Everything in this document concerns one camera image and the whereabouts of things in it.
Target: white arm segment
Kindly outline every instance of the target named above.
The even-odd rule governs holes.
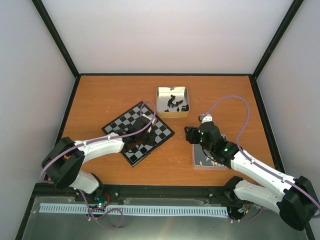
[[[92,174],[80,170],[78,176],[69,187],[92,194],[99,187],[99,182]]]
[[[277,202],[281,201],[281,199],[277,198],[276,195],[265,187],[242,180],[235,186],[234,193],[241,200],[259,204],[279,214]]]
[[[118,136],[118,134],[112,132],[108,136],[113,137]],[[87,141],[75,141],[75,145],[86,142]],[[98,158],[102,155],[119,153],[123,149],[124,145],[125,143],[122,141],[122,138],[117,138],[112,140],[98,141],[91,144],[85,144],[84,146],[78,147],[78,149],[84,152],[85,157],[82,163],[84,164],[89,160]],[[87,194],[92,194],[99,187],[99,182],[92,174],[80,170],[76,179],[69,187],[83,190]]]
[[[112,132],[109,135],[110,137],[119,136],[118,134]],[[102,136],[94,139],[106,138],[107,136]],[[116,154],[119,153],[124,147],[125,143],[122,141],[122,138],[112,139],[112,140],[103,140],[95,143],[86,144],[86,141],[75,141],[75,145],[85,144],[84,146],[78,147],[80,151],[84,152],[83,163],[88,162],[91,159],[98,158],[106,154]]]
[[[288,180],[292,183],[295,183],[293,176],[286,175],[282,172],[279,172],[279,171],[273,169],[272,167],[255,159],[253,156],[251,156],[245,150],[244,150],[244,153],[247,154],[257,164],[272,171],[273,173],[277,174],[278,176],[281,176],[282,178],[285,178],[286,180]],[[274,193],[275,196],[277,196],[279,201],[281,201],[283,196],[285,195],[284,189],[289,190],[291,188],[290,184],[282,182],[280,179],[276,178],[275,176],[272,176],[271,174],[262,170],[258,166],[250,163],[250,161],[240,151],[237,152],[234,155],[234,159],[231,160],[231,168],[247,175],[248,177],[252,178],[256,182],[261,184],[262,186],[266,187],[268,190],[270,190],[272,193]]]

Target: black metal frame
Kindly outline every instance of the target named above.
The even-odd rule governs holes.
[[[254,73],[250,74],[224,74],[224,73],[213,73],[213,74],[203,74],[203,73],[79,73],[75,64],[73,63],[71,56],[69,55],[66,46],[64,45],[59,33],[54,26],[44,4],[41,0],[32,0],[34,6],[39,12],[44,24],[46,25],[48,31],[50,32],[52,38],[54,39],[57,47],[59,48],[62,56],[64,57],[67,65],[69,66],[72,74],[75,77],[74,86],[71,92],[69,102],[67,104],[65,114],[58,132],[56,139],[59,141],[62,137],[63,131],[66,126],[66,122],[69,116],[69,112],[79,85],[81,76],[248,76],[250,84],[252,87],[252,92],[257,104],[257,108],[260,114],[262,125],[265,131],[266,139],[269,145],[271,156],[275,168],[278,171],[285,172],[279,150],[276,144],[275,137],[272,132],[272,128],[268,119],[268,115],[262,100],[260,90],[257,83],[257,78],[262,72],[264,66],[269,60],[274,49],[278,45],[282,36],[284,35],[286,29],[294,18],[295,14],[299,10],[301,4],[304,0],[293,0],[290,8],[288,9],[286,15],[284,16],[280,26],[278,27],[276,33],[274,34],[270,44],[265,50],[261,60],[259,61]],[[122,199],[127,197],[154,197],[154,198],[187,198],[187,199],[203,199],[208,200],[211,203],[222,204],[223,206],[231,206],[223,197],[223,186],[137,186],[137,185],[107,185],[109,192],[111,193],[111,201],[121,202]],[[65,190],[57,190],[53,185],[45,183],[37,183],[32,192],[30,201],[28,203],[27,209],[25,211],[21,226],[16,236],[16,240],[22,239],[25,227],[28,222],[30,211],[32,209],[34,199],[37,196],[74,196],[76,197],[75,191],[72,188]],[[314,240],[315,237],[311,230],[310,224],[305,228],[306,234],[309,240]]]

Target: orange wooden surface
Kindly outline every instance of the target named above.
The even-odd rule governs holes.
[[[198,116],[226,95],[242,96],[250,107],[241,146],[274,167],[247,76],[82,76],[63,136],[74,141],[104,136],[101,128],[133,105],[140,101],[156,102],[156,89],[161,86],[188,87],[189,116],[162,119],[175,135],[135,167],[117,153],[93,159],[82,170],[96,174],[104,184],[222,186],[233,176],[249,180],[232,169],[193,169],[191,145],[185,141],[184,127],[198,127]],[[236,141],[246,114],[245,105],[236,98],[221,102],[211,113],[221,133],[232,142]]]

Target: white cable tray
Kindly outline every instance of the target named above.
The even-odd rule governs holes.
[[[94,214],[102,215],[110,209],[118,208],[126,216],[145,217],[215,217],[226,218],[227,208],[224,206],[143,206],[143,205],[109,205],[104,209],[94,210]],[[87,214],[88,209],[85,204],[62,204],[62,203],[41,203],[39,213],[55,214]],[[116,210],[110,215],[120,215]]]

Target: metal tin box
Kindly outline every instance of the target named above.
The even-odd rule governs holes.
[[[179,106],[168,106],[171,95],[174,103],[183,100]],[[182,111],[182,106],[188,106],[188,111]],[[156,114],[160,118],[186,118],[189,115],[190,103],[188,89],[185,86],[161,86],[156,89]]]

